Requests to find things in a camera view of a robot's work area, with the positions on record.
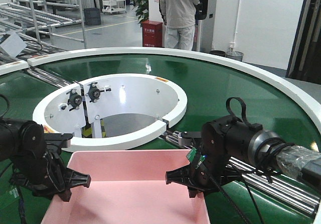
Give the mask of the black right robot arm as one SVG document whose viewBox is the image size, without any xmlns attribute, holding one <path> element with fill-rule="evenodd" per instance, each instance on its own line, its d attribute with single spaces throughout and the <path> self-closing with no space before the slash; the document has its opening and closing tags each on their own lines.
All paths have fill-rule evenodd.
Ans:
<svg viewBox="0 0 321 224">
<path fill-rule="evenodd" d="M 202 126 L 201 142 L 190 160 L 190 187 L 214 192 L 241 180 L 246 171 L 227 167 L 232 157 L 253 166 L 252 173 L 265 176 L 269 183 L 273 176 L 284 174 L 320 192 L 320 153 L 231 115 Z"/>
</svg>

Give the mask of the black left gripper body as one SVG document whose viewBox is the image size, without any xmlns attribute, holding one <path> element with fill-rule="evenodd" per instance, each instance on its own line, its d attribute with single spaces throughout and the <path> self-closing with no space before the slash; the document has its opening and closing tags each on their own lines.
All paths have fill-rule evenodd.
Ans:
<svg viewBox="0 0 321 224">
<path fill-rule="evenodd" d="M 66 167 L 60 160 L 61 149 L 70 145 L 70 133 L 45 133 L 42 125 L 34 121 L 12 121 L 17 129 L 18 146 L 10 157 L 19 170 L 13 182 L 30 190 L 33 196 L 51 199 L 53 195 L 69 189 L 65 186 Z"/>
</svg>

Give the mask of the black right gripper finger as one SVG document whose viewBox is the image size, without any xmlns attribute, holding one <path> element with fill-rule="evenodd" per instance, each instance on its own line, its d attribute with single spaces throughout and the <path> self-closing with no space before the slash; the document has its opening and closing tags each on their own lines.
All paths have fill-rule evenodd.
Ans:
<svg viewBox="0 0 321 224">
<path fill-rule="evenodd" d="M 204 188 L 197 186 L 188 186 L 189 198 L 195 198 L 198 193 L 204 192 Z"/>
<path fill-rule="evenodd" d="M 166 184 L 178 183 L 185 186 L 192 186 L 193 183 L 190 179 L 189 167 L 181 167 L 172 171 L 166 172 Z"/>
</svg>

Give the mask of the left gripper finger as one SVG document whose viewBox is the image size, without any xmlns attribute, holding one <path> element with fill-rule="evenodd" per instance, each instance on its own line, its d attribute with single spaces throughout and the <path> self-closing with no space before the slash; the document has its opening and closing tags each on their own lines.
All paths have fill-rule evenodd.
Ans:
<svg viewBox="0 0 321 224">
<path fill-rule="evenodd" d="M 70 189 L 66 189 L 62 192 L 57 193 L 57 195 L 60 197 L 62 201 L 70 201 L 72 192 Z"/>
<path fill-rule="evenodd" d="M 91 176 L 83 174 L 70 168 L 65 171 L 65 186 L 67 188 L 74 188 L 77 186 L 84 186 L 89 188 L 91 183 Z"/>
</svg>

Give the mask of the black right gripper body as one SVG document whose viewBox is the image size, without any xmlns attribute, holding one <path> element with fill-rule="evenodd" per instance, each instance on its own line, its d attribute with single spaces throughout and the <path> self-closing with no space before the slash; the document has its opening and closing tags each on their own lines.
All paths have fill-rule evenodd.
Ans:
<svg viewBox="0 0 321 224">
<path fill-rule="evenodd" d="M 239 118 L 225 116 L 202 126 L 201 142 L 196 145 L 196 155 L 190 162 L 189 178 L 193 188 L 204 192 L 217 192 L 240 173 L 227 168 L 233 156 L 248 161 L 251 130 Z"/>
</svg>

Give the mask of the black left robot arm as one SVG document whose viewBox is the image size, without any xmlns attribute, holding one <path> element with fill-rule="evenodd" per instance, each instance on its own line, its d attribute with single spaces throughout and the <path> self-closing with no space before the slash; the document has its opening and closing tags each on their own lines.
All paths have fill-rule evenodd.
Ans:
<svg viewBox="0 0 321 224">
<path fill-rule="evenodd" d="M 67 168 L 60 159 L 72 138 L 69 133 L 45 133 L 34 121 L 1 119 L 1 160 L 10 159 L 18 170 L 10 185 L 24 187 L 33 196 L 58 195 L 64 202 L 69 202 L 71 188 L 89 187 L 90 175 Z"/>
</svg>

